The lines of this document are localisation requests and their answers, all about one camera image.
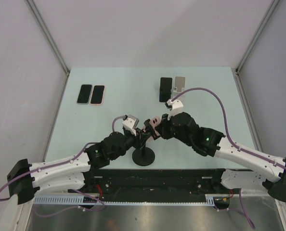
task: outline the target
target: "red wire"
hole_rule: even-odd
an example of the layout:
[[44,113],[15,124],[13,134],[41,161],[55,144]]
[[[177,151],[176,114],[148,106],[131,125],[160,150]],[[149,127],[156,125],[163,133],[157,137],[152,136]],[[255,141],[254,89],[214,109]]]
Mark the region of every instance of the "red wire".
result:
[[96,185],[96,187],[98,188],[98,190],[100,190],[99,198],[101,198],[101,197],[102,197],[102,195],[103,195],[103,191],[101,190],[101,188],[100,188],[100,185],[99,185],[99,184],[97,184],[97,185]]
[[98,198],[100,198],[100,189],[98,188],[98,185],[96,185],[97,189],[98,189]]
[[232,189],[230,189],[230,198],[232,198],[234,196],[234,192]]

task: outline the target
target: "white wall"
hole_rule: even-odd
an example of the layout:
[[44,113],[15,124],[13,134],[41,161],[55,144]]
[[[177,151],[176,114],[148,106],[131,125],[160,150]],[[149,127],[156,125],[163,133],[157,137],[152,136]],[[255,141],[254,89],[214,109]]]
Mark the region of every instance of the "white wall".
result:
[[25,2],[0,0],[0,187],[18,160],[40,161],[65,79]]
[[286,156],[286,1],[280,1],[241,79],[264,150]]
[[272,0],[35,0],[70,67],[236,67]]

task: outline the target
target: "smartphone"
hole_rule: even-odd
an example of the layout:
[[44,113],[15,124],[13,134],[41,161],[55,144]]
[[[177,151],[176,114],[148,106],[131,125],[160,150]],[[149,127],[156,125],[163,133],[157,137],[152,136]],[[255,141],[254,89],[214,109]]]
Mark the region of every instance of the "smartphone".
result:
[[101,105],[104,97],[104,85],[94,86],[93,93],[91,94],[91,104]]
[[88,104],[91,96],[91,85],[83,84],[80,89],[77,103],[79,104]]
[[171,98],[172,78],[161,77],[159,89],[159,102],[165,103]]

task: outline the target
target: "light green table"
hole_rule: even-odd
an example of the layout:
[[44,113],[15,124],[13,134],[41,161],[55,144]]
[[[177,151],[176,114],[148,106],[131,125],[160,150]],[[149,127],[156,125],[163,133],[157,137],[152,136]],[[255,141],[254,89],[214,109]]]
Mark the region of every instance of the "light green table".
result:
[[[175,76],[186,77],[186,89],[204,87],[214,91],[226,109],[233,139],[254,147],[230,67],[74,68],[70,72],[46,161],[76,154],[85,143],[103,140],[112,132],[111,124],[117,116],[131,114],[140,119],[138,127],[141,128],[146,119],[168,113],[164,103],[159,102],[160,78]],[[82,84],[105,85],[103,104],[77,104]],[[183,104],[184,111],[197,124],[224,133],[221,108],[212,95],[192,91],[185,94]],[[122,131],[121,123],[121,120],[116,122],[117,131]],[[152,165],[140,167],[134,164],[131,158],[134,149],[130,149],[106,168],[244,168],[227,160],[202,157],[176,139],[159,138],[148,142],[147,147],[156,154]]]

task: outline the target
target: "black stand base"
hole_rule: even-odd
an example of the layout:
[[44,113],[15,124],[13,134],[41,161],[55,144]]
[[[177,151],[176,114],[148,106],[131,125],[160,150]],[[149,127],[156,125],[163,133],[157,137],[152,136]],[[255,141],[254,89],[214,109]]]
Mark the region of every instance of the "black stand base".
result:
[[132,160],[139,166],[148,166],[154,162],[155,153],[152,149],[144,146],[133,151]]

